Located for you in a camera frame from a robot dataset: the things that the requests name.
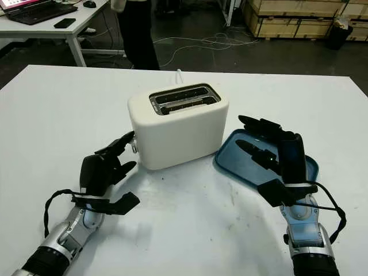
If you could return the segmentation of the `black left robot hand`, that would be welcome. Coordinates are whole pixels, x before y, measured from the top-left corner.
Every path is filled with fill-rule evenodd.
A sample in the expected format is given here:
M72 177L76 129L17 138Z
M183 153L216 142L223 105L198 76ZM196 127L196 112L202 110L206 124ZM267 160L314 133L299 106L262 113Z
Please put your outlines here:
M81 193L102 197L111 185L116 185L126 177L136 162L129 161L121 164L118 157L125 151L126 145L133 139L134 134L133 131L128 132L83 159L79 178Z

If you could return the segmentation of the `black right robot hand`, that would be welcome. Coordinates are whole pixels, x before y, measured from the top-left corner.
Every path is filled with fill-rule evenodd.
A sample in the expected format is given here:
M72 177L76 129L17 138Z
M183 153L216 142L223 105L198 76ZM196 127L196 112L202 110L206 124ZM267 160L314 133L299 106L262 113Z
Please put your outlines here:
M237 146L251 156L261 167L272 170L281 176L284 183L303 183L307 180L306 157L302 136L285 131L281 125L264 118L255 119L239 115L244 129L277 146L277 154L242 140L236 140Z

